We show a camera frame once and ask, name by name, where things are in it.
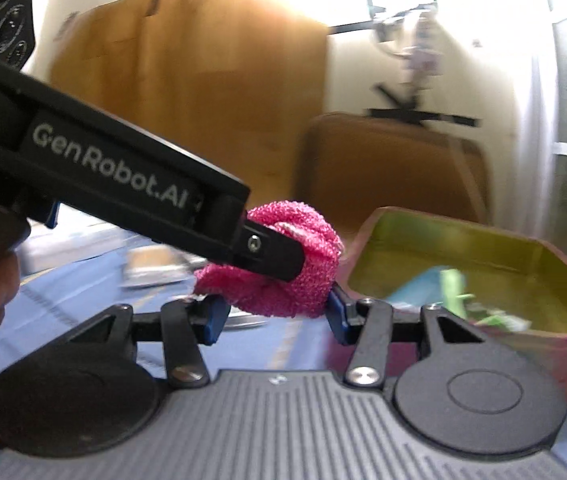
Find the black tape cross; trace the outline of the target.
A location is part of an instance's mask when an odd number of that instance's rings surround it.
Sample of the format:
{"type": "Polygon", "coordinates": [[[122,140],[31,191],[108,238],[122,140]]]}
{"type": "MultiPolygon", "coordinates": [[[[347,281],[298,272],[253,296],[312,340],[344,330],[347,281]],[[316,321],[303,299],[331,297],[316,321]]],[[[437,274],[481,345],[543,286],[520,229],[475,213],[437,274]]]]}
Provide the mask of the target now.
{"type": "Polygon", "coordinates": [[[413,92],[408,100],[402,100],[384,84],[375,84],[372,90],[378,92],[387,103],[391,104],[391,107],[387,108],[369,108],[368,115],[372,118],[396,120],[403,124],[421,127],[425,125],[425,122],[448,122],[448,124],[470,128],[481,126],[477,118],[419,110],[417,92],[413,92]]]}

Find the blue quilted table cover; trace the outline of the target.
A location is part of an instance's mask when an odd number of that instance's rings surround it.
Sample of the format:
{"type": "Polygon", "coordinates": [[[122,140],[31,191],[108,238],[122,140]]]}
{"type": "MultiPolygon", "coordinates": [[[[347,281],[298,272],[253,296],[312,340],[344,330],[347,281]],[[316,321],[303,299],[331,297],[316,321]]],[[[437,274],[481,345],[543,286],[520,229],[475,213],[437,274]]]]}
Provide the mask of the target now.
{"type": "Polygon", "coordinates": [[[116,304],[0,374],[0,479],[567,479],[561,387],[444,306],[393,308],[383,386],[343,374],[172,386],[160,312],[116,304]]]}

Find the pink macaron tin box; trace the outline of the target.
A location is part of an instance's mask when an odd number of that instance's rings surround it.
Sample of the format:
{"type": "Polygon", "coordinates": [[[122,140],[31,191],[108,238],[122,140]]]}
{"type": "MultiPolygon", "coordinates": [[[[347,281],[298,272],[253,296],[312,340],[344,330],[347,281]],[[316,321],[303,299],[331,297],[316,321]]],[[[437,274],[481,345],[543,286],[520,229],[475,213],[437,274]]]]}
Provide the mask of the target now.
{"type": "Polygon", "coordinates": [[[385,207],[346,249],[339,284],[354,297],[384,299],[415,278],[454,292],[470,318],[525,353],[567,396],[567,256],[540,240],[446,217],[385,207]]]}

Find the green cleaning cloth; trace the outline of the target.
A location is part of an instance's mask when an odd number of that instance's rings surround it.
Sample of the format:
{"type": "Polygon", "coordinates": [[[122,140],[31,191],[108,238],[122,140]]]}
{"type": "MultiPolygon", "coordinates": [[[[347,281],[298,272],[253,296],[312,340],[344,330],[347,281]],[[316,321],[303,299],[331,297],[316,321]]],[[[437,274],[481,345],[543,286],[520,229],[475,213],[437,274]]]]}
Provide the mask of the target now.
{"type": "Polygon", "coordinates": [[[532,322],[518,315],[496,308],[488,308],[483,304],[468,304],[467,319],[476,326],[493,328],[506,333],[522,333],[529,330],[532,322]]]}

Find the pink fluffy towel ball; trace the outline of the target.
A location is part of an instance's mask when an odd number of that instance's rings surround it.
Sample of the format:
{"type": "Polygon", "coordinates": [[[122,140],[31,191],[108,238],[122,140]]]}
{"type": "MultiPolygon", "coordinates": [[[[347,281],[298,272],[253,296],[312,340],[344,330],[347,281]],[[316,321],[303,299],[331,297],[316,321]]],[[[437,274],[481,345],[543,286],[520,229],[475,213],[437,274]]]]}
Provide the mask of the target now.
{"type": "Polygon", "coordinates": [[[282,200],[249,210],[244,228],[242,266],[208,264],[195,273],[194,292],[257,315],[322,315],[343,252],[330,223],[311,206],[282,200]]]}

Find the white power strip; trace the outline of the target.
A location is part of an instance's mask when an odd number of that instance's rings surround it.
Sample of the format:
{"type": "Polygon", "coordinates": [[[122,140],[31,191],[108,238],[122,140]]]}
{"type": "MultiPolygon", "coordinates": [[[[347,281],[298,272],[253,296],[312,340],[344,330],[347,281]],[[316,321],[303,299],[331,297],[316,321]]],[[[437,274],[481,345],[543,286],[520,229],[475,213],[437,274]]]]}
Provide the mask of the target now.
{"type": "Polygon", "coordinates": [[[383,6],[367,1],[372,44],[388,58],[401,62],[405,99],[398,98],[383,84],[377,89],[398,108],[415,110],[420,93],[431,78],[441,74],[442,53],[435,49],[437,2],[421,3],[390,16],[383,6]]]}

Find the green correction tape dispenser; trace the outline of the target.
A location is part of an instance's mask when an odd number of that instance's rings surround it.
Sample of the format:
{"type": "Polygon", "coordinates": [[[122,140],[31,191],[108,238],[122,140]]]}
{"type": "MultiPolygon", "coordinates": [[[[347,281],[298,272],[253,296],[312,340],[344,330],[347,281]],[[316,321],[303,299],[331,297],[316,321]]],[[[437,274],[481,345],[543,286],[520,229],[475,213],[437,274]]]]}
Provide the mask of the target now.
{"type": "Polygon", "coordinates": [[[444,269],[440,272],[440,285],[443,306],[452,314],[464,318],[467,315],[466,302],[475,298],[466,292],[465,276],[457,269],[444,269]]]}

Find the white packet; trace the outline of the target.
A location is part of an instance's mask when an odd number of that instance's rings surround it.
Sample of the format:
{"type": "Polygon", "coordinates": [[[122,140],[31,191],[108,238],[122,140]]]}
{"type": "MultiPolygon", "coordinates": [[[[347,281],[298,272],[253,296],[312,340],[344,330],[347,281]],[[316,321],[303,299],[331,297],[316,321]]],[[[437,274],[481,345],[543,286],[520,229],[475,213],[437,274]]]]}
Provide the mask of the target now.
{"type": "Polygon", "coordinates": [[[167,245],[129,249],[123,269],[122,286],[143,288],[189,280],[207,261],[167,245]]]}

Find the blue glasses case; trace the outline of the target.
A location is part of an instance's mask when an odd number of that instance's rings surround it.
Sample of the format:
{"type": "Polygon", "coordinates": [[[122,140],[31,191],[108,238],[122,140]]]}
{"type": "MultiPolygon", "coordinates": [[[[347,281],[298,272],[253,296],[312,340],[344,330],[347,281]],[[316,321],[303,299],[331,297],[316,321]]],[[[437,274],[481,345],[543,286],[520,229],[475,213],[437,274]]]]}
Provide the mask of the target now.
{"type": "Polygon", "coordinates": [[[443,304],[441,275],[447,270],[449,266],[433,266],[399,286],[385,301],[393,308],[406,312],[419,312],[423,306],[443,304]]]}

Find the wood pattern wall sheet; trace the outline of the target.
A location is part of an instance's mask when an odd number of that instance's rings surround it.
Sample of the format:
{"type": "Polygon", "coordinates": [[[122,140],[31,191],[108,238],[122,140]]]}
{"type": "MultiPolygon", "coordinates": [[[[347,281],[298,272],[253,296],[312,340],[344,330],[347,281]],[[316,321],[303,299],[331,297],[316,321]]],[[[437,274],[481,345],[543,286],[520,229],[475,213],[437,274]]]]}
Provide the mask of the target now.
{"type": "Polygon", "coordinates": [[[276,0],[118,0],[75,21],[49,80],[234,174],[257,206],[292,194],[327,36],[276,0]]]}

